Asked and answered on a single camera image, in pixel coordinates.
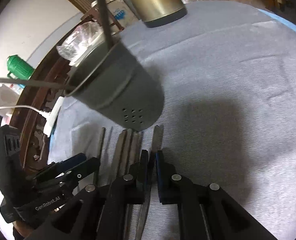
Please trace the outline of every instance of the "table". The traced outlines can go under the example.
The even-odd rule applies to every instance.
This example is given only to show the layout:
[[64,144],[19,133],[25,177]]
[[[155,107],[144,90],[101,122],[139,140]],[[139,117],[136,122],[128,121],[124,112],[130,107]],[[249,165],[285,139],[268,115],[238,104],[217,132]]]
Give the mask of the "table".
[[[165,93],[165,160],[194,183],[218,183],[277,239],[296,237],[296,33],[256,8],[230,1],[187,4],[188,14],[148,29],[127,27],[122,41]],[[99,184],[122,127],[66,98],[49,161],[96,156],[107,128]],[[143,131],[149,150],[152,127]],[[139,208],[130,228],[133,239]],[[177,210],[152,186],[145,239],[179,239]]]

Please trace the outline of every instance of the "box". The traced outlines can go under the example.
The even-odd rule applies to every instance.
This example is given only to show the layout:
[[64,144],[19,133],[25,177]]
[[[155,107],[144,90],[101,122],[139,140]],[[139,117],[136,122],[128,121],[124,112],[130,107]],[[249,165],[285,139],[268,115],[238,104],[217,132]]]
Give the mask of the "box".
[[138,21],[138,18],[123,0],[111,0],[107,3],[107,7],[122,27],[127,27]]

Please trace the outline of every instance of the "clear plastic bag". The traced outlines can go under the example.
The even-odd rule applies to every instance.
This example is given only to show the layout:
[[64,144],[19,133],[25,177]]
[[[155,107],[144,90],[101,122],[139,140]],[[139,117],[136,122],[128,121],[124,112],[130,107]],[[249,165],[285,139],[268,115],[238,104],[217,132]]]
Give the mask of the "clear plastic bag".
[[75,62],[102,32],[97,23],[86,22],[77,26],[62,45],[57,46],[57,51],[61,57]]

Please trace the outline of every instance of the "white charger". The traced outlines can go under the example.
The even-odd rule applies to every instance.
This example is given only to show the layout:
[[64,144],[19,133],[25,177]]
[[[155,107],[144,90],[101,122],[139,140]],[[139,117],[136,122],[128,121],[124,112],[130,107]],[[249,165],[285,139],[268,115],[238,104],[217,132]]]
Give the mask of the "white charger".
[[46,124],[44,125],[44,128],[43,128],[43,133],[45,135],[47,135],[48,137],[50,137],[51,131],[53,129],[54,123],[56,122],[60,107],[62,106],[63,100],[64,100],[64,97],[58,97],[51,112],[41,111],[33,106],[26,106],[26,105],[0,106],[0,109],[24,107],[24,108],[29,108],[29,109],[32,109],[32,110],[38,112],[47,120]]

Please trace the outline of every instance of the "black device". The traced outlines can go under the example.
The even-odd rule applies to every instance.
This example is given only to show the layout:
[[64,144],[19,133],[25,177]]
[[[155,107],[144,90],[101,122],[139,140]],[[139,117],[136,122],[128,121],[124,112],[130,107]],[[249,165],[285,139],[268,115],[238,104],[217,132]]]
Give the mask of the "black device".
[[144,202],[147,166],[148,152],[144,150],[128,174],[110,185],[87,185],[26,239],[123,239],[127,204]]
[[180,240],[276,240],[220,186],[194,184],[156,153],[159,200],[177,204]]
[[7,223],[23,220],[36,228],[50,211],[73,197],[79,180],[99,170],[100,161],[94,157],[87,160],[79,153],[26,177],[19,159],[19,139],[17,128],[0,127],[0,191],[4,196],[0,213]]
[[[110,185],[86,186],[27,240],[122,240],[127,204],[143,204],[147,183],[148,152],[139,163]],[[159,199],[177,204],[181,240],[276,240],[259,222],[213,183],[193,184],[156,153]]]

